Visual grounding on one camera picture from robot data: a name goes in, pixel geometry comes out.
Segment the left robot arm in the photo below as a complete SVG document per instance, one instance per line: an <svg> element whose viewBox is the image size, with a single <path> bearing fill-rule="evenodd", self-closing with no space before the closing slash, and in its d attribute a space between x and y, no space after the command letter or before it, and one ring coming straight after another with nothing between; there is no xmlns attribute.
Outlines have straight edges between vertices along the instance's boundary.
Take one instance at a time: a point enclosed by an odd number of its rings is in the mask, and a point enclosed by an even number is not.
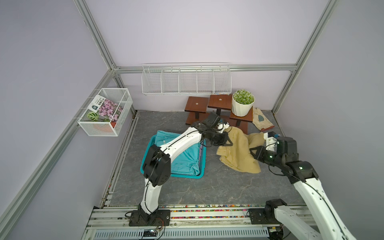
<svg viewBox="0 0 384 240"><path fill-rule="evenodd" d="M159 209L162 185L171 176L173 161L191 146L207 140L213 146L232 146L226 131L230 124L215 113L202 122L194 122L174 140L161 146L152 145L143 163L145 190L138 211L145 218L152 217Z"/></svg>

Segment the khaki pants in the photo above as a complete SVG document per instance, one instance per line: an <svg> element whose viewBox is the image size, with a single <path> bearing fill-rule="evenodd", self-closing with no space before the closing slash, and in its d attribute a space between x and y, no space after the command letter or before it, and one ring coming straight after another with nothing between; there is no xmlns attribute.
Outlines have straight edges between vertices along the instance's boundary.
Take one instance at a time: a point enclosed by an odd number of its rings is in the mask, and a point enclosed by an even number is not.
<svg viewBox="0 0 384 240"><path fill-rule="evenodd" d="M227 167L242 173L258 174L261 172L260 165L251 155L250 149L263 146L265 143L263 133L252 133L246 135L236 127L225 130L233 145L229 147L220 146L217 155L220 161Z"/></svg>

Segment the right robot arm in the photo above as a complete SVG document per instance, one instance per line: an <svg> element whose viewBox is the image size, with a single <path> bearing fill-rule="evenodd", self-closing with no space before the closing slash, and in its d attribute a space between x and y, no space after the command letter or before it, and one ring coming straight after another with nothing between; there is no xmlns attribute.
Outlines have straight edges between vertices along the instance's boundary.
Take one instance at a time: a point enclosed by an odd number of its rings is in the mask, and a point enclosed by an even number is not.
<svg viewBox="0 0 384 240"><path fill-rule="evenodd" d="M298 217L281 199L266 202L263 217L279 222L299 240L354 240L327 197L319 175L307 161L299 159L297 142L290 137L277 137L274 143L250 149L255 160L281 170L305 201L318 230Z"/></svg>

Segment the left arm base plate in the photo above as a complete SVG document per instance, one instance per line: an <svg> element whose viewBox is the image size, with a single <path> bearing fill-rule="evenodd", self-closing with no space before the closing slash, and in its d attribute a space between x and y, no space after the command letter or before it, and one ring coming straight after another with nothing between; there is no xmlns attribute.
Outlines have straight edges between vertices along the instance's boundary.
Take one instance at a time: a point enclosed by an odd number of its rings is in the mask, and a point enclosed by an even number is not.
<svg viewBox="0 0 384 240"><path fill-rule="evenodd" d="M146 214L143 210L135 210L129 217L130 227L169 226L171 220L170 210L156 210L152 214Z"/></svg>

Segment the teal pants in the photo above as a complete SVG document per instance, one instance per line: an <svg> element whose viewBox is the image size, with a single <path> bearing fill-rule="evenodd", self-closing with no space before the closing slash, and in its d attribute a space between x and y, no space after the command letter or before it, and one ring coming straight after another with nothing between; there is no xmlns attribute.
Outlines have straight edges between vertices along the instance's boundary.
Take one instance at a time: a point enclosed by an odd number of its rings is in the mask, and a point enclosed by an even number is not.
<svg viewBox="0 0 384 240"><path fill-rule="evenodd" d="M155 145L160 147L176 139L180 134L165 131L157 131ZM171 176L180 178L197 177L202 173L200 163L201 145L194 144L186 149L171 164Z"/></svg>

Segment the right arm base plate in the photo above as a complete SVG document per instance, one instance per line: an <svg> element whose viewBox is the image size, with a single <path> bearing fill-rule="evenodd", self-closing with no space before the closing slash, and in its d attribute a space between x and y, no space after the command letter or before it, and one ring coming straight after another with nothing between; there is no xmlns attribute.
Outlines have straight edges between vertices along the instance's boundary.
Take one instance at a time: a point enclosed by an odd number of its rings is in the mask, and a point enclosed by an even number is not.
<svg viewBox="0 0 384 240"><path fill-rule="evenodd" d="M274 209L249 209L247 217L250 218L252 225L281 225L275 218Z"/></svg>

